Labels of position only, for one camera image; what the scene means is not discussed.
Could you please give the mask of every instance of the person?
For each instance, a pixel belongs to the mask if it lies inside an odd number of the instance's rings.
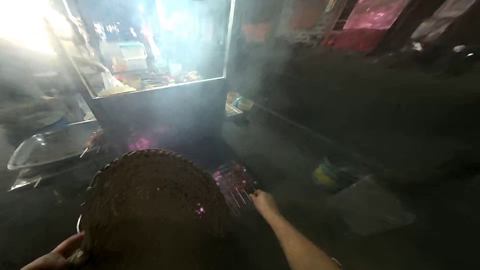
[[[56,270],[65,268],[68,264],[67,258],[80,246],[83,238],[83,232],[70,236],[50,253],[25,265],[20,270]]]
[[[312,241],[301,234],[280,213],[273,196],[256,190],[250,194],[255,208],[274,231],[292,270],[339,270],[340,266]],[[56,270],[67,265],[67,258],[82,241],[78,233],[63,241],[50,253],[34,260],[20,270]]]
[[[300,233],[278,210],[273,196],[256,190],[250,194],[255,208],[274,231],[292,270],[338,270],[336,261]]]

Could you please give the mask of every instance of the woven basket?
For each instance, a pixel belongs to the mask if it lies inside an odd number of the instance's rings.
[[[82,217],[84,269],[214,269],[228,207],[212,176],[164,149],[98,172]]]

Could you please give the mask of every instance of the food cart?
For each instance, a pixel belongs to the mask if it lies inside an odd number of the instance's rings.
[[[119,153],[219,132],[235,0],[62,3],[47,29]]]

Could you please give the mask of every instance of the hand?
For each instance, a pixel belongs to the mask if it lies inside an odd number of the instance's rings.
[[[281,217],[280,211],[278,211],[276,206],[276,202],[270,193],[259,189],[249,196],[252,199],[255,208],[257,208],[267,222]]]
[[[82,242],[83,238],[83,232],[70,236],[50,253],[25,265],[20,270],[54,270],[65,267],[67,258],[75,251],[75,248]]]

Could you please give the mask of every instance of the forearm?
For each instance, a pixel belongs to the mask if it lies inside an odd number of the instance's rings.
[[[277,236],[292,270],[337,270],[339,266],[324,251],[301,234],[285,217],[266,218]]]

